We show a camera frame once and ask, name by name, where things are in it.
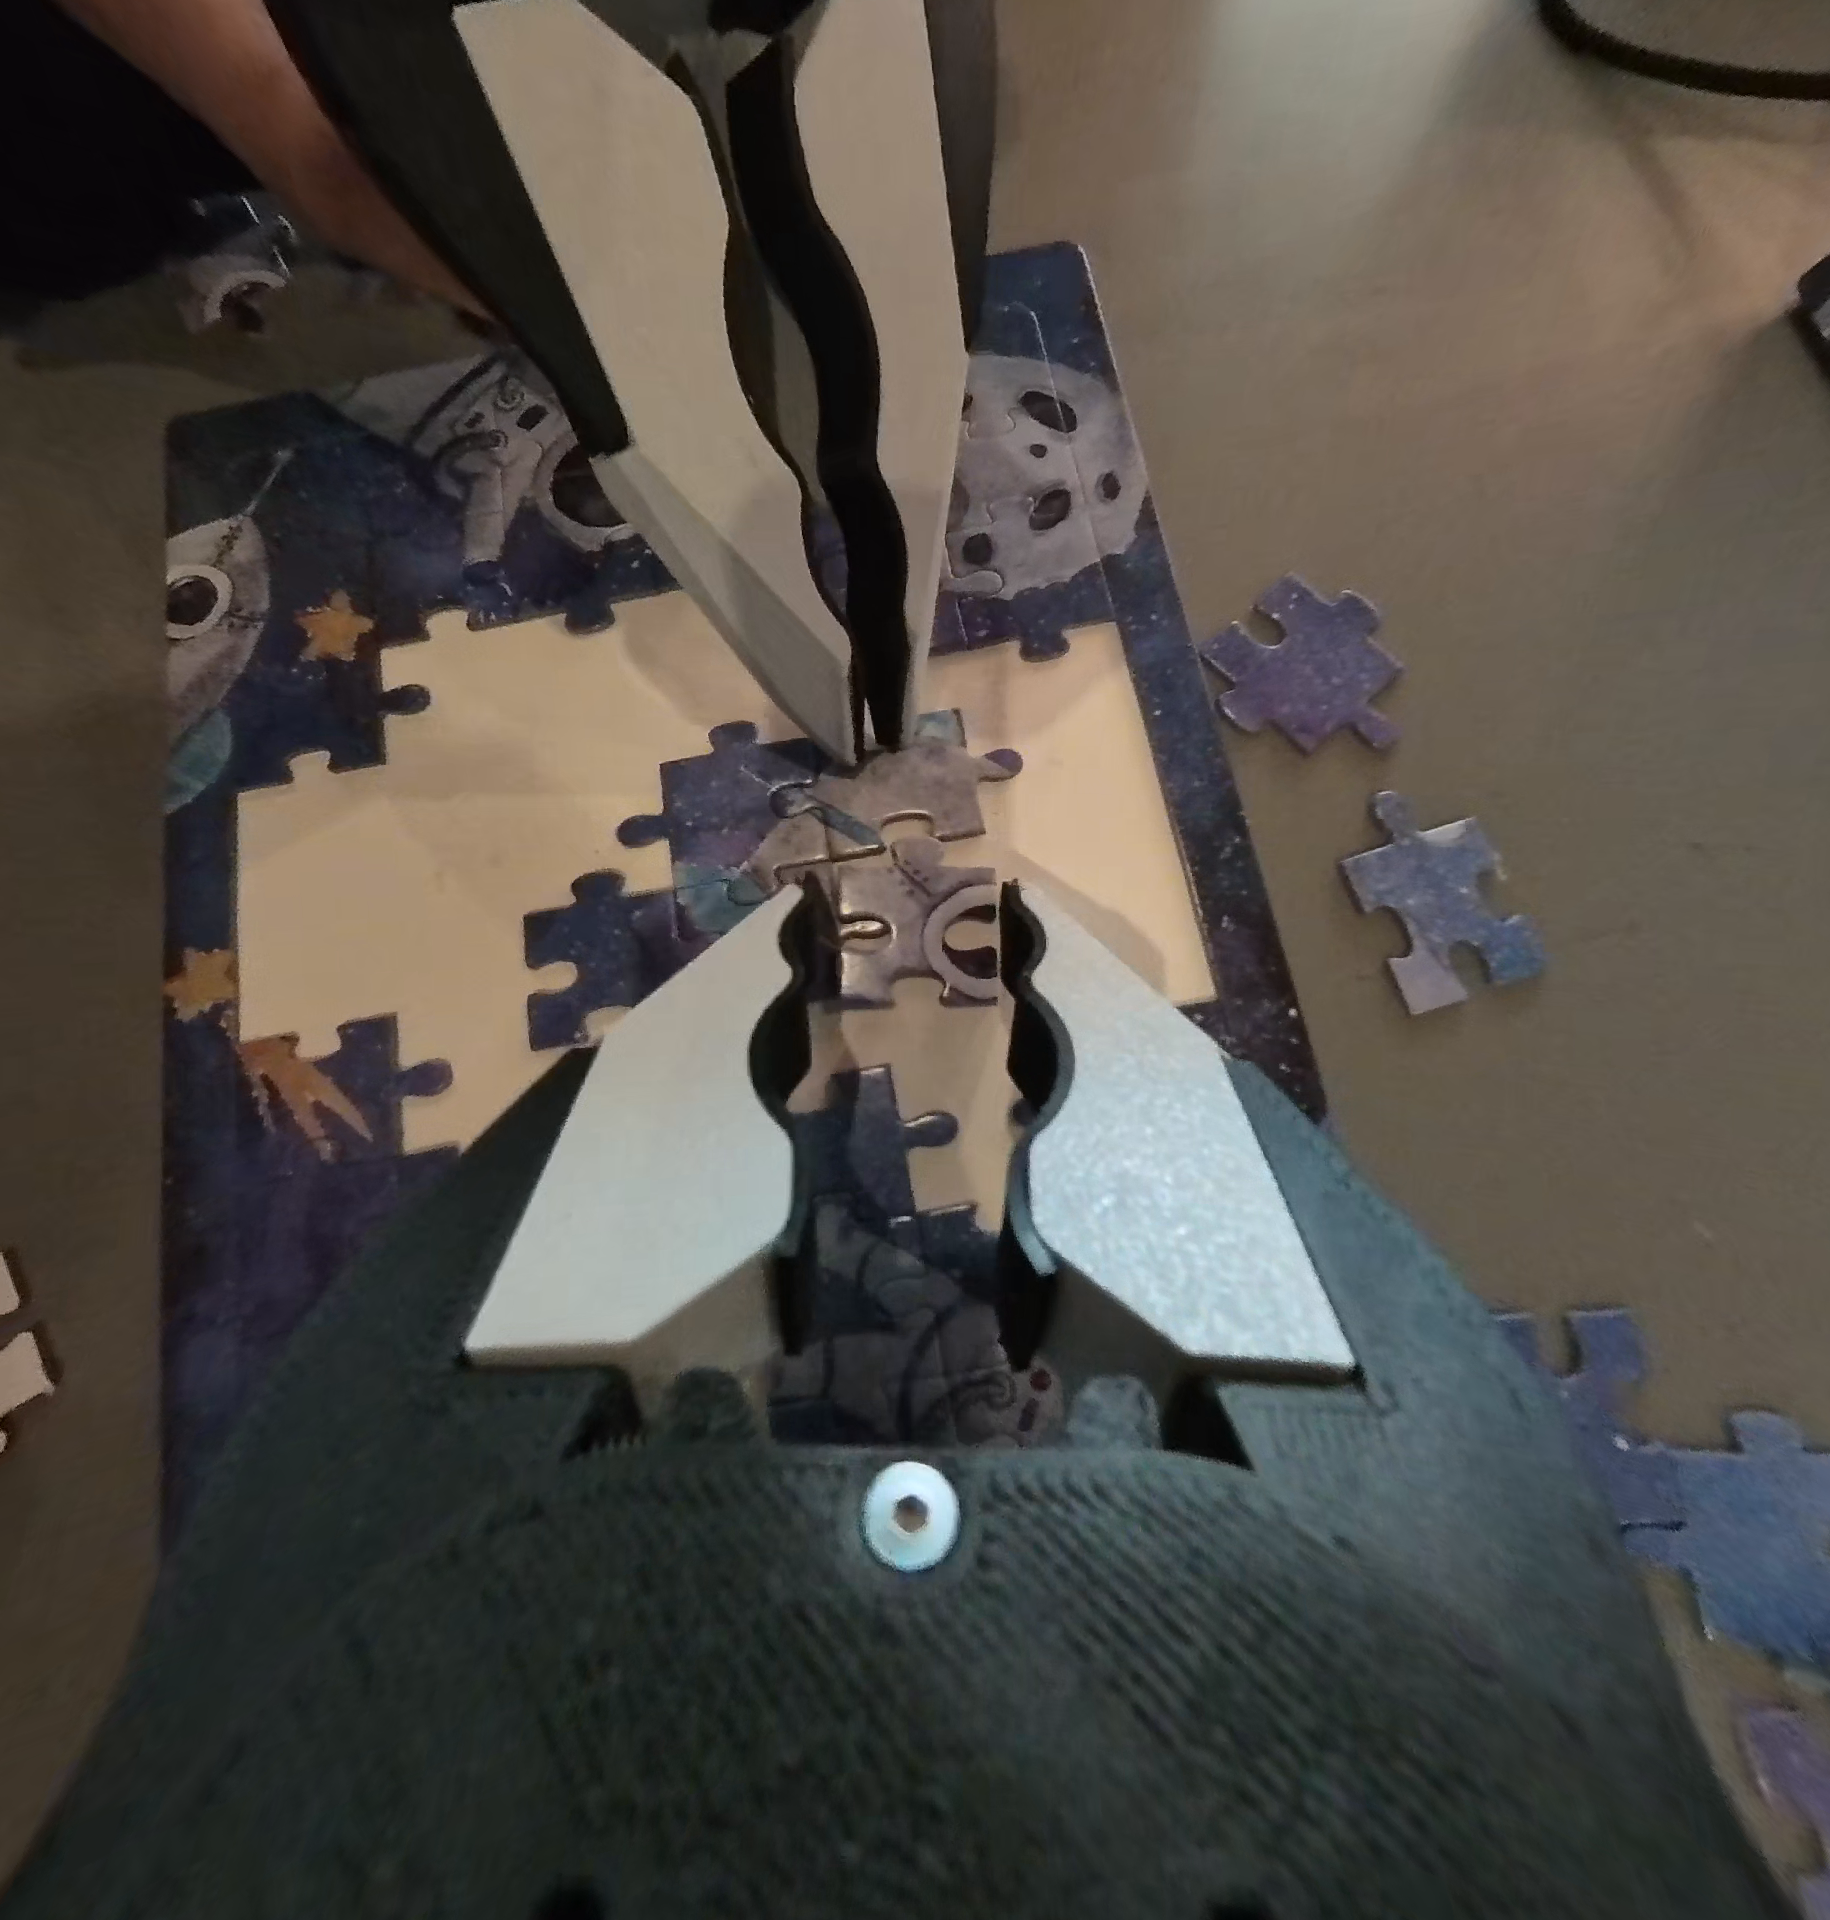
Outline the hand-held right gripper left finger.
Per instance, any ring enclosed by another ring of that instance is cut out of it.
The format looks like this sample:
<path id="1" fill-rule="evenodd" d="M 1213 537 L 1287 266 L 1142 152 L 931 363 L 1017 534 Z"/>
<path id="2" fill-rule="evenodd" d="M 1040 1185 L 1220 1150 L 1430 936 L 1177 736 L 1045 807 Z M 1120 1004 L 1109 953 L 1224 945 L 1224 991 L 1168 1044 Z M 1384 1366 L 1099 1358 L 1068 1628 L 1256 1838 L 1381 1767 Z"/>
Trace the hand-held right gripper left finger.
<path id="1" fill-rule="evenodd" d="M 484 1368 L 759 1374 L 800 1343 L 789 1101 L 832 909 L 783 884 L 596 1045 L 466 1334 Z"/>

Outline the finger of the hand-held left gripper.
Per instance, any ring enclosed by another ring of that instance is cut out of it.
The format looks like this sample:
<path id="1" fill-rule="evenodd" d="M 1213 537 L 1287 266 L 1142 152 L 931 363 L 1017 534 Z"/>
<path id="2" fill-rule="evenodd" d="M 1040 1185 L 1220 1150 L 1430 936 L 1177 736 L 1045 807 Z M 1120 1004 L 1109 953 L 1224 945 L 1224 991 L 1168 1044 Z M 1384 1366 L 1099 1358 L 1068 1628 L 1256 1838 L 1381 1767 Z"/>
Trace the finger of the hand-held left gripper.
<path id="1" fill-rule="evenodd" d="M 730 177 L 807 354 L 856 730 L 920 705 L 956 456 L 956 252 L 920 1 L 725 4 Z"/>
<path id="2" fill-rule="evenodd" d="M 593 460 L 603 489 L 777 706 L 851 760 L 853 644 L 734 370 L 702 117 L 580 4 L 467 4 L 455 22 L 626 420 L 623 447 Z"/>

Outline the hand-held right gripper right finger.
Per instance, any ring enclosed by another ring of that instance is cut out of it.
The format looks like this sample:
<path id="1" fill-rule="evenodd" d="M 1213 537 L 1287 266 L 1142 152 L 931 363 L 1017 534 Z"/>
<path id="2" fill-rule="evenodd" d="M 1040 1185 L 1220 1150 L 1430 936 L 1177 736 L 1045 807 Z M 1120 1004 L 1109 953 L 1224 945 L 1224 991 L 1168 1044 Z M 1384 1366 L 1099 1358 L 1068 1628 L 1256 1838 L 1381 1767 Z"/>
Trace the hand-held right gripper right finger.
<path id="1" fill-rule="evenodd" d="M 1009 884 L 1009 1357 L 1064 1380 L 1359 1380 L 1236 1062 Z"/>

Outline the joined satellite puzzle piece cluster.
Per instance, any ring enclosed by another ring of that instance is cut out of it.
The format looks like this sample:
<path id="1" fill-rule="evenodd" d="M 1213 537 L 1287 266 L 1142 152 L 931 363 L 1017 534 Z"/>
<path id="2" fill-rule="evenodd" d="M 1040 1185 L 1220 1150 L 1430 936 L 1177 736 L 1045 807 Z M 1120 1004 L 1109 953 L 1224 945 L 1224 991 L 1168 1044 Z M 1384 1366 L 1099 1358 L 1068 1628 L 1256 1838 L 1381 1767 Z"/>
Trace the joined satellite puzzle piece cluster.
<path id="1" fill-rule="evenodd" d="M 567 970 L 530 991 L 528 1044 L 589 1044 L 591 1016 L 639 1004 L 777 884 L 882 855 L 895 826 L 935 841 L 979 838 L 983 788 L 1023 769 L 1017 749 L 974 751 L 954 706 L 922 715 L 909 748 L 875 751 L 856 772 L 807 738 L 767 741 L 752 721 L 713 727 L 702 751 L 663 763 L 661 805 L 614 826 L 623 848 L 666 852 L 663 886 L 589 872 L 564 902 L 522 916 L 528 969 Z"/>

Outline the pale porthole joined puzzle pieces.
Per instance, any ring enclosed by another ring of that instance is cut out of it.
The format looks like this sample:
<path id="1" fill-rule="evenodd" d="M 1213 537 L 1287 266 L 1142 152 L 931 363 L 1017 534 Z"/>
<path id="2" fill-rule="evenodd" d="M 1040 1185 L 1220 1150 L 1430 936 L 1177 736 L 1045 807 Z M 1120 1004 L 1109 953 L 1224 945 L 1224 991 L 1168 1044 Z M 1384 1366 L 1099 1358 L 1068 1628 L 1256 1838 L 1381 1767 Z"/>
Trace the pale porthole joined puzzle pieces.
<path id="1" fill-rule="evenodd" d="M 993 867 L 952 867 L 928 841 L 905 841 L 891 859 L 846 863 L 832 882 L 832 909 L 842 1009 L 888 1009 L 907 979 L 938 983 L 943 1004 L 998 999 Z"/>

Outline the space jigsaw puzzle tray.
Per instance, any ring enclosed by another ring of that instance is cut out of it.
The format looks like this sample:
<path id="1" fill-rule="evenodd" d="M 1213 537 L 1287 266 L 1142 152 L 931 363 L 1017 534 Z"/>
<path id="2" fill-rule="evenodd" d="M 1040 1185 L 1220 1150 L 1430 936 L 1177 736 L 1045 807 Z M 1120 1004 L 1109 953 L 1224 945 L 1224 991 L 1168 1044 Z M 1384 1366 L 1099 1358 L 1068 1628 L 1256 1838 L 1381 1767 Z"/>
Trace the space jigsaw puzzle tray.
<path id="1" fill-rule="evenodd" d="M 1326 1114 L 1088 256 L 1000 252 L 968 363 L 928 712 L 974 751 L 952 867 L 1043 877 L 1231 1054 Z M 626 528 L 509 354 L 175 420 L 164 797 L 162 1529 L 292 1330 L 567 1047 L 528 1044 L 522 916 L 669 856 L 614 841 L 713 727 L 807 738 Z M 832 882 L 851 862 L 797 882 Z M 591 1016 L 593 1044 L 623 1009 Z M 922 1288 L 838 1306 L 777 1390 L 813 1441 L 1036 1437 L 983 1273 L 1009 1089 L 995 1004 L 931 979 L 817 1012 L 794 1094 L 819 1203 Z"/>

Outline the person's left forearm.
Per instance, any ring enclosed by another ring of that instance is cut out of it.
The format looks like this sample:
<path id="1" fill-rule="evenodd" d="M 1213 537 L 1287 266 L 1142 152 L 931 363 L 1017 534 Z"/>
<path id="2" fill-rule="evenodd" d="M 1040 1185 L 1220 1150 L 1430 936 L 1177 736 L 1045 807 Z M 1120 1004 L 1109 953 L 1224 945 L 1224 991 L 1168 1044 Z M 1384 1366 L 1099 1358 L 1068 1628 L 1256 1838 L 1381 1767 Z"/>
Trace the person's left forearm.
<path id="1" fill-rule="evenodd" d="M 254 173 L 61 7 L 0 1 L 0 306 L 146 276 Z"/>

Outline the person's left hand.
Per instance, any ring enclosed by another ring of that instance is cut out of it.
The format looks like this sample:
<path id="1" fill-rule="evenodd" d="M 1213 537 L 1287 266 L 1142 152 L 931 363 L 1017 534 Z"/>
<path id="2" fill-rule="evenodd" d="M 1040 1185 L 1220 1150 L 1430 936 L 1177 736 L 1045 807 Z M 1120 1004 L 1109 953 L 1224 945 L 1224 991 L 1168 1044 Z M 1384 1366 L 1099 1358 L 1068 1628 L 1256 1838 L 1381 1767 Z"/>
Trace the person's left hand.
<path id="1" fill-rule="evenodd" d="M 489 311 L 387 201 L 260 1 L 62 1 L 62 13 L 208 129 L 333 252 Z"/>

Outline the blue and white puzzle piece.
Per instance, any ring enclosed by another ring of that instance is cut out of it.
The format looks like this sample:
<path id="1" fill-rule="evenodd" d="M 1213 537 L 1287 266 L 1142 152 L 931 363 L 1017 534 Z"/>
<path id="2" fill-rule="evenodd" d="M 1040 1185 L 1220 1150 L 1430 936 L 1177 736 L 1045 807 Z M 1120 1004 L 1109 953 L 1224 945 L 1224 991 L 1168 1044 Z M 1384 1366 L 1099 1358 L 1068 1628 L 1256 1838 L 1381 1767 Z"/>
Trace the blue and white puzzle piece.
<path id="1" fill-rule="evenodd" d="M 1367 804 L 1383 826 L 1381 846 L 1347 855 L 1340 872 L 1364 915 L 1391 913 L 1407 932 L 1407 952 L 1387 962 L 1407 1016 L 1468 999 L 1454 952 L 1471 949 L 1492 987 L 1544 972 L 1547 952 L 1525 915 L 1492 911 L 1483 882 L 1499 877 L 1499 852 L 1474 819 L 1420 826 L 1409 804 L 1384 788 Z"/>

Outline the purple starry puzzle piece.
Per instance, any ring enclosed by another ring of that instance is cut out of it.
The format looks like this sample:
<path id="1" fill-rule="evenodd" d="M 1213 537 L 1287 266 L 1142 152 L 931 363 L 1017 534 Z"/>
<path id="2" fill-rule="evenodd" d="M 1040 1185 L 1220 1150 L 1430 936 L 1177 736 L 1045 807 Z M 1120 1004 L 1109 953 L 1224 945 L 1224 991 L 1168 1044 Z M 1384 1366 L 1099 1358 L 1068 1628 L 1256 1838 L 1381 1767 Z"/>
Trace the purple starry puzzle piece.
<path id="1" fill-rule="evenodd" d="M 1253 613 L 1273 626 L 1273 640 L 1233 622 L 1197 646 L 1222 684 L 1214 706 L 1226 721 L 1241 733 L 1277 729 L 1306 753 L 1341 730 L 1375 751 L 1398 745 L 1401 733 L 1375 702 L 1403 663 L 1377 640 L 1372 600 L 1355 589 L 1326 598 L 1287 572 L 1257 594 Z"/>

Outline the joined blue puzzle pieces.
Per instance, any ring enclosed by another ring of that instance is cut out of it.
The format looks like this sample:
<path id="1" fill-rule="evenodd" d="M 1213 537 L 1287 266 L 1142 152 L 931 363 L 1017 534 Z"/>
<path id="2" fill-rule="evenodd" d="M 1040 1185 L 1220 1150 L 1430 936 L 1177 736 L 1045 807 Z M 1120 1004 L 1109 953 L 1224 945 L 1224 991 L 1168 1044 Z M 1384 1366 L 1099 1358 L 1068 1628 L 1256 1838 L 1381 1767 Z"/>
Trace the joined blue puzzle pieces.
<path id="1" fill-rule="evenodd" d="M 1651 1439 L 1627 1412 L 1647 1378 L 1647 1345 L 1622 1306 L 1562 1318 L 1565 1366 L 1543 1353 L 1533 1316 L 1497 1311 L 1496 1321 L 1552 1383 L 1627 1548 L 1688 1579 L 1704 1630 L 1830 1672 L 1830 1452 L 1773 1409 L 1731 1412 L 1729 1441 L 1714 1450 Z"/>

